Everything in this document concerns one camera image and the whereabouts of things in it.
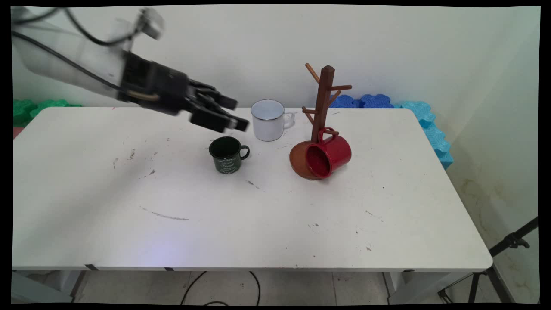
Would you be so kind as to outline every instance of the mug rack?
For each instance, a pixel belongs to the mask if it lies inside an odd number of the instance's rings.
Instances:
[[[310,179],[319,180],[317,176],[312,174],[306,164],[306,147],[311,143],[318,142],[318,132],[320,129],[326,127],[325,119],[327,118],[327,109],[333,103],[333,101],[341,94],[341,90],[352,89],[352,85],[340,85],[333,86],[333,77],[335,75],[335,69],[329,65],[321,69],[321,74],[318,77],[314,69],[309,63],[306,63],[306,68],[318,83],[316,109],[309,110],[306,107],[302,107],[302,112],[308,117],[308,120],[312,124],[312,136],[309,141],[302,141],[295,145],[289,153],[289,160],[291,167],[299,176]],[[337,92],[331,98],[331,92],[336,90]],[[323,133],[331,135],[338,135],[338,131],[326,130]]]

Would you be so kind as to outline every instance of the blue foam block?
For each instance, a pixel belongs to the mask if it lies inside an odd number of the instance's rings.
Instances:
[[[423,128],[428,128],[436,119],[436,115],[430,111],[430,105],[423,101],[405,101],[401,104],[403,108],[413,111]]]
[[[444,169],[447,169],[453,163],[453,158],[451,157],[451,154],[447,152],[446,154],[444,154],[444,156],[440,157],[440,163],[442,164],[442,167],[444,167]]]
[[[363,108],[364,107],[364,102],[361,101],[361,100],[352,100],[352,105],[355,108]]]
[[[376,96],[365,94],[361,97],[361,101],[364,103],[363,108],[394,108],[394,106],[390,104],[390,98],[383,94],[378,94]]]
[[[335,101],[329,106],[330,108],[359,108],[359,106],[355,106],[354,104],[354,98],[348,96],[348,95],[340,95],[338,96]]]
[[[423,128],[423,131],[429,139],[430,145],[433,147],[433,150],[436,152],[438,158],[441,158],[450,151],[451,145],[444,140],[446,134],[438,129],[434,123],[430,124],[428,128]]]

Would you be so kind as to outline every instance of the tripod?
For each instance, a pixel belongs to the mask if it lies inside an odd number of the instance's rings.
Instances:
[[[529,234],[532,230],[538,227],[538,217],[529,221],[528,224],[522,226],[516,232],[508,234],[501,242],[494,245],[489,251],[491,257],[495,257],[499,253],[505,251],[507,248],[516,249],[519,245],[529,248],[530,245],[522,237]],[[507,289],[501,282],[501,277],[498,272],[495,270],[495,266],[492,266],[483,272],[473,272],[473,281],[471,282],[471,291],[469,293],[469,303],[474,302],[474,299],[477,295],[478,288],[478,279],[480,275],[487,275],[490,278],[491,284],[494,286],[495,291],[498,293],[499,299],[501,302],[513,303],[512,297],[507,292]],[[438,296],[442,298],[446,303],[453,303],[449,296],[446,294],[446,288],[438,292]]]

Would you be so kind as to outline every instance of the red mug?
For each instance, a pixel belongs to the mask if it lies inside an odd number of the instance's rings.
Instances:
[[[320,129],[318,143],[306,147],[306,164],[308,169],[318,178],[325,179],[333,171],[348,163],[352,158],[352,150],[346,140],[333,133],[332,137],[323,140],[323,132],[334,131],[331,127]]]

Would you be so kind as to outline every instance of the electrical cable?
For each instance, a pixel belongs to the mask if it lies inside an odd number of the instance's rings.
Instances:
[[[193,286],[193,284],[195,284],[195,282],[197,282],[197,280],[199,280],[199,278],[201,278],[204,274],[206,274],[207,272],[206,271],[203,271],[197,278],[195,278],[195,280],[193,282],[191,282],[191,284],[187,287],[186,289],[186,292],[183,294],[183,298],[182,298],[182,301],[180,302],[180,305],[182,306],[183,305],[183,302],[186,300],[186,296],[187,296],[187,293],[190,291],[191,287]],[[255,281],[256,281],[256,286],[258,287],[258,296],[256,298],[256,306],[258,306],[258,304],[260,303],[260,283],[258,282],[258,279],[256,277],[256,275],[254,273],[252,273],[252,271],[249,271],[249,273],[255,278]],[[220,304],[223,304],[225,306],[229,306],[227,303],[223,302],[223,301],[211,301],[211,302],[208,302],[206,304],[204,304],[203,306],[208,306],[210,304],[214,304],[214,303],[220,303]]]
[[[73,23],[73,25],[78,29],[78,31],[80,31],[80,33],[82,33],[88,40],[98,44],[98,45],[102,45],[102,46],[111,46],[111,45],[117,45],[119,43],[122,43],[126,40],[130,40],[132,39],[135,35],[138,34],[138,32],[141,31],[141,28],[136,26],[136,28],[134,29],[134,32],[128,34],[128,35],[125,35],[121,38],[118,38],[118,39],[114,39],[112,41],[102,41],[96,37],[94,37],[93,35],[91,35],[88,31],[86,31],[82,25],[77,21],[77,19],[74,17],[73,13],[71,12],[71,10],[69,10],[69,8],[65,8],[65,13],[67,15],[67,17],[69,18],[69,20],[71,20],[71,22]]]
[[[53,49],[49,48],[48,46],[36,41],[35,39],[33,38],[30,38],[24,34],[21,34],[19,32],[16,32],[16,31],[13,31],[12,30],[12,36],[15,36],[16,38],[20,38],[24,41],[27,41],[33,45],[36,45],[37,47],[45,50],[46,52],[56,56],[57,58],[59,58],[60,60],[66,62],[67,64],[69,64],[70,66],[74,67],[75,69],[81,71],[82,73],[86,74],[87,76],[95,79],[96,81],[106,85],[106,86],[109,86],[119,92],[123,92],[125,93],[126,95],[130,96],[130,97],[134,97],[134,98],[138,98],[138,99],[141,99],[141,100],[145,100],[145,101],[158,101],[159,100],[159,95],[157,94],[153,94],[153,95],[150,95],[150,94],[144,94],[144,93],[138,93],[138,92],[135,92],[133,90],[126,90],[126,89],[123,89],[122,87],[118,86],[118,85],[115,85],[95,74],[93,74],[92,72],[88,71],[86,68],[80,66],[79,64],[75,63],[74,61],[70,60],[69,58],[61,55],[60,53],[54,51]]]
[[[51,15],[54,15],[57,13],[57,11],[59,11],[59,9],[61,8],[53,8],[51,10],[49,10],[48,12],[42,14],[42,15],[38,15],[38,16],[35,16],[35,17],[32,17],[32,18],[28,18],[28,19],[20,19],[20,20],[17,20],[14,22],[14,24],[16,25],[22,25],[22,24],[26,24],[26,23],[32,23],[32,22],[37,22],[41,19],[44,19],[44,18],[47,18],[47,17],[50,17]]]

